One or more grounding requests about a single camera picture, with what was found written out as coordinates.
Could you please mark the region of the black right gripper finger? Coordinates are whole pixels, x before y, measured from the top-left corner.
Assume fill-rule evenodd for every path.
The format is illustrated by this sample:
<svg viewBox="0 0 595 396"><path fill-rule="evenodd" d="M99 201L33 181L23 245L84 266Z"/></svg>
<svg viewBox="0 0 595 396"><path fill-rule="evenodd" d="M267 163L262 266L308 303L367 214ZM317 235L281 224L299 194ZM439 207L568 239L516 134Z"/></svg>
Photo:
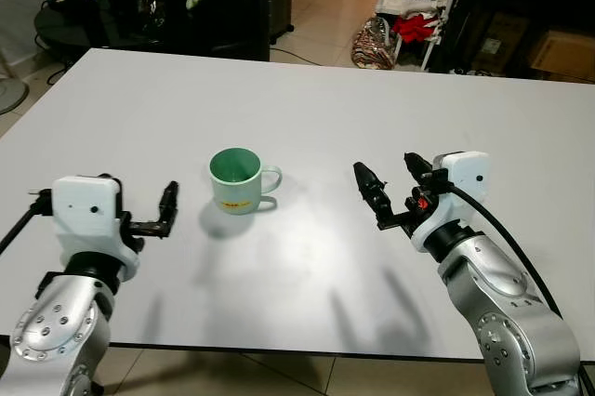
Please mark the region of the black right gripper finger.
<svg viewBox="0 0 595 396"><path fill-rule="evenodd" d="M354 180L363 201L375 214L378 227L395 225L395 214L392 213L390 197L384 191L386 183L382 182L363 162L352 164Z"/></svg>
<svg viewBox="0 0 595 396"><path fill-rule="evenodd" d="M403 155L405 166L419 187L428 187L432 182L434 167L431 162L426 161L420 154L408 152Z"/></svg>

